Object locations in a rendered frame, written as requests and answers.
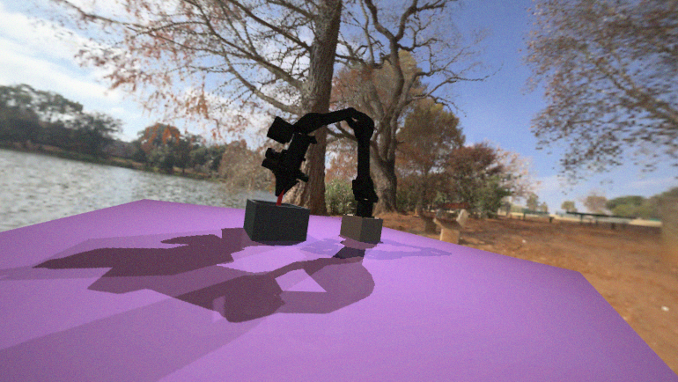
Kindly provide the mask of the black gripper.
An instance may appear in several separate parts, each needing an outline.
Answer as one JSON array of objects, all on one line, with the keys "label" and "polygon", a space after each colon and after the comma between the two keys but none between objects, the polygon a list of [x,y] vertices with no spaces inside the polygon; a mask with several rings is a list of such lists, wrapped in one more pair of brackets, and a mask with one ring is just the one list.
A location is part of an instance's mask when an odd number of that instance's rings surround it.
[{"label": "black gripper", "polygon": [[[276,162],[273,159],[265,158],[262,161],[262,166],[266,167],[276,176],[276,197],[278,197],[284,190],[284,194],[287,193],[292,187],[298,183],[299,180],[308,182],[308,174],[302,173],[299,170],[300,165],[303,161],[306,161],[304,158],[305,154],[288,147],[287,150],[284,150],[284,159],[283,162]],[[287,170],[286,170],[287,169]]]}]

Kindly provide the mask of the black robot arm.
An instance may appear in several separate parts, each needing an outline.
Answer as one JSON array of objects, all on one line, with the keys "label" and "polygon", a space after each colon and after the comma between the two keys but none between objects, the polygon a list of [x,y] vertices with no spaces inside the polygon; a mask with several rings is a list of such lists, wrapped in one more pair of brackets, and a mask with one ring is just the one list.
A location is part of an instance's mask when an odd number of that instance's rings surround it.
[{"label": "black robot arm", "polygon": [[[354,121],[352,117],[357,121]],[[310,144],[317,144],[315,136],[308,134],[339,121],[347,121],[350,128],[354,129],[357,138],[357,177],[352,180],[351,190],[353,190],[355,201],[358,202],[357,214],[353,216],[372,217],[373,203],[377,203],[379,197],[374,190],[370,176],[370,139],[374,131],[374,121],[367,114],[352,107],[326,114],[307,113],[293,125],[277,116],[269,128],[267,138],[281,144],[291,141],[290,148],[306,154]],[[268,148],[265,153],[266,158],[279,163],[283,162],[284,155],[284,149],[277,152],[275,149]]]}]

